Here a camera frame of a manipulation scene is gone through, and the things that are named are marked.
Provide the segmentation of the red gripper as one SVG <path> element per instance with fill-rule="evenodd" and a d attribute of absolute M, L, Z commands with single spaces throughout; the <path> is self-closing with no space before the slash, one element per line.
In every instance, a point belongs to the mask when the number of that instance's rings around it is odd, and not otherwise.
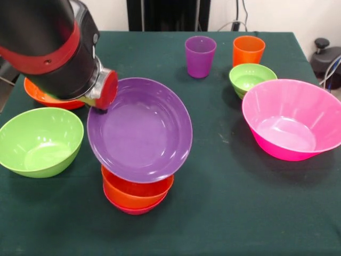
<path fill-rule="evenodd" d="M 118 76 L 113 70 L 103 70 L 100 73 L 98 82 L 102 86 L 100 89 L 100 97 L 95 100 L 93 111 L 96 114 L 106 114 L 108 107 L 114 101 L 118 90 Z"/>

